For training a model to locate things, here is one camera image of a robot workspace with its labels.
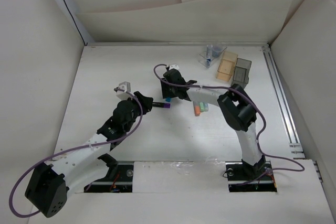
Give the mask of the orange highlighter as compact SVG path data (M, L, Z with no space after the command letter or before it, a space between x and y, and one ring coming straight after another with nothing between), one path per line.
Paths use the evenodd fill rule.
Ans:
M193 107L195 116L200 116L201 114L200 104L198 102L193 102Z

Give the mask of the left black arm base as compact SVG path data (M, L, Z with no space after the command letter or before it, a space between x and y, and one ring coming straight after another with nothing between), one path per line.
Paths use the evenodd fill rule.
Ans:
M133 191L134 162L118 162L110 154L97 158L102 175L83 188L84 193L131 193Z

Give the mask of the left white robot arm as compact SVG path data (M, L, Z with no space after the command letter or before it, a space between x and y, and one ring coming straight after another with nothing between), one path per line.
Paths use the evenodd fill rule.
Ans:
M126 136L135 130L133 124L140 122L142 116L150 112L153 98L126 93L127 98L120 101L101 128L83 146L61 151L60 159L47 164L41 161L33 168L25 197L45 217L57 214L66 203L68 197L80 187L102 176L112 180L117 175L118 162L109 154ZM89 166L102 161L99 174L89 174Z

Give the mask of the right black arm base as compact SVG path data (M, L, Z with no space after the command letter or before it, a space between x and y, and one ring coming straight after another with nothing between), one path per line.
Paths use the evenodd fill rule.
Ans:
M226 162L223 177L227 178L230 193L277 192L273 175L263 174L272 169L271 162L266 161L261 170L254 175L248 175L242 162Z

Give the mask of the black marker purple cap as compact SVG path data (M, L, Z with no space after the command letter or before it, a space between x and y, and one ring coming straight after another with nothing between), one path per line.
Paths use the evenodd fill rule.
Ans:
M165 109L169 109L171 107L169 103L165 103L165 102L153 102L152 106L154 108L165 108Z

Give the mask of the clear blue glue pen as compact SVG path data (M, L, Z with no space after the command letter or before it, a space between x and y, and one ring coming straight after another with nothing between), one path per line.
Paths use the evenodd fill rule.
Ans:
M212 45L207 45L206 47L206 55L205 55L205 59L206 59L206 64L205 66L207 68L209 68L211 66L211 63L212 63Z

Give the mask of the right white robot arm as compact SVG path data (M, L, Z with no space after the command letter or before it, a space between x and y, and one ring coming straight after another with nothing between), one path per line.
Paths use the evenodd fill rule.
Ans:
M258 148L255 125L257 111L240 85L223 88L199 86L194 80L186 82L179 70L171 66L166 67L160 80L164 98L179 98L218 106L228 126L237 134L244 175L254 179L261 174L266 160Z

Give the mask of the green highlighter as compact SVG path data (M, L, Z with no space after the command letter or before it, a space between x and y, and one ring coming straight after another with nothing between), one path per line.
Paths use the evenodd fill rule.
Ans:
M204 107L204 103L203 102L199 102L198 106L199 106L199 109L200 109L201 113L205 111L205 107Z

